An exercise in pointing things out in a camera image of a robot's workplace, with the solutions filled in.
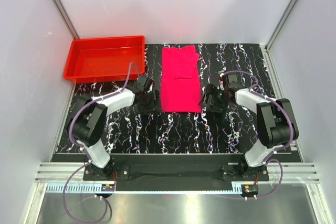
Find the pink t shirt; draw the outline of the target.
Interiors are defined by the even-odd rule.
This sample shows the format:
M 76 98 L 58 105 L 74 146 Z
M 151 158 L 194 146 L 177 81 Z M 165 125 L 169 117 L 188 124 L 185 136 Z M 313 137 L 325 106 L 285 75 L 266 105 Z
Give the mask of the pink t shirt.
M 164 112 L 201 112 L 199 56 L 194 45 L 162 49 L 160 99 Z

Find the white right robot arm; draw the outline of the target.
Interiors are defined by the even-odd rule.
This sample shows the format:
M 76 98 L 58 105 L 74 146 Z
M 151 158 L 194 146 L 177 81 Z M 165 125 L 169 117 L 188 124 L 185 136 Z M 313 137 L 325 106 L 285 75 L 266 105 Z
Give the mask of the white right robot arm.
M 233 103 L 247 108 L 257 117 L 257 141 L 242 155 L 238 164 L 223 170 L 230 178 L 255 179 L 262 173 L 271 158 L 290 146 L 299 136 L 299 130 L 291 103 L 288 99 L 275 99 L 254 91 L 238 80 L 239 70 L 228 71 L 221 76 L 218 86 L 208 84 L 199 104 L 215 113 L 224 113 Z

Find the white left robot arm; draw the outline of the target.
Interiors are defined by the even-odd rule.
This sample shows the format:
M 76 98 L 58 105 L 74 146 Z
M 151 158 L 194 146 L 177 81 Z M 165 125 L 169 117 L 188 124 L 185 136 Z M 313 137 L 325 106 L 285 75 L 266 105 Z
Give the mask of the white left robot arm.
M 140 113 L 151 113 L 159 108 L 159 91 L 154 81 L 140 75 L 132 84 L 100 97 L 79 97 L 74 111 L 66 122 L 69 140 L 83 148 L 89 160 L 87 172 L 107 180 L 113 178 L 113 159 L 102 143 L 107 117 L 121 109 L 136 105 Z

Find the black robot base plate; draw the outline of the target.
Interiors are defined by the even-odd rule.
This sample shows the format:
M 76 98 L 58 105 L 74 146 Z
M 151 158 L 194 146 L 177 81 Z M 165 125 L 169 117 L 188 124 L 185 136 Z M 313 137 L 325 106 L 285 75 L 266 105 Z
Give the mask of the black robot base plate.
M 85 168 L 84 180 L 117 180 L 118 191 L 231 190 L 232 182 L 267 182 L 266 167 L 249 168 L 242 154 L 115 154 L 106 168 Z

